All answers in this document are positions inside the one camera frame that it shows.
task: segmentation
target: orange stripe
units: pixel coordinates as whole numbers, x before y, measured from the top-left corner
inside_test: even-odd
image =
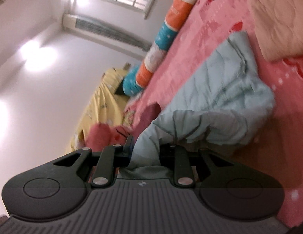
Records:
[[[180,30],[192,8],[193,5],[185,1],[173,0],[172,6],[166,15],[166,22],[174,29]]]
[[[148,85],[149,81],[151,80],[152,75],[153,73],[148,71],[143,61],[140,66],[140,69],[136,74],[136,81],[141,87],[145,88]]]

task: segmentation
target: silver screw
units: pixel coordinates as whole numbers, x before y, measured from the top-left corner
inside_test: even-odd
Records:
[[[179,179],[177,180],[177,182],[178,182],[180,185],[188,186],[188,185],[190,185],[191,183],[193,183],[193,180],[192,180],[191,178],[183,177],[183,178],[179,178]]]
[[[98,177],[93,179],[93,183],[96,185],[105,185],[108,183],[108,179],[104,178],[104,177]]]

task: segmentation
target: pink plush toy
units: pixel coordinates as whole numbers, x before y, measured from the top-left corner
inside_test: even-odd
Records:
[[[108,145],[124,145],[130,132],[125,126],[110,127],[105,123],[97,123],[90,128],[85,146],[91,148],[92,152],[101,152]]]

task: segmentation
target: pink bed sheet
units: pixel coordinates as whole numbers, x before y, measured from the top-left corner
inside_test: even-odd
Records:
[[[266,126],[233,158],[267,173],[285,188],[278,218],[289,227],[303,221],[303,57],[266,62],[247,0],[198,0],[135,110],[133,126],[147,105],[165,108],[177,90],[230,33],[246,30],[260,78],[275,93],[276,109]]]

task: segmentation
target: light blue quilted blanket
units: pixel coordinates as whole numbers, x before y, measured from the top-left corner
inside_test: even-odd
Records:
[[[120,178],[166,178],[159,146],[186,139],[214,145],[248,144],[274,107],[274,96],[258,77],[247,33],[233,33],[180,88],[172,102],[143,131]]]

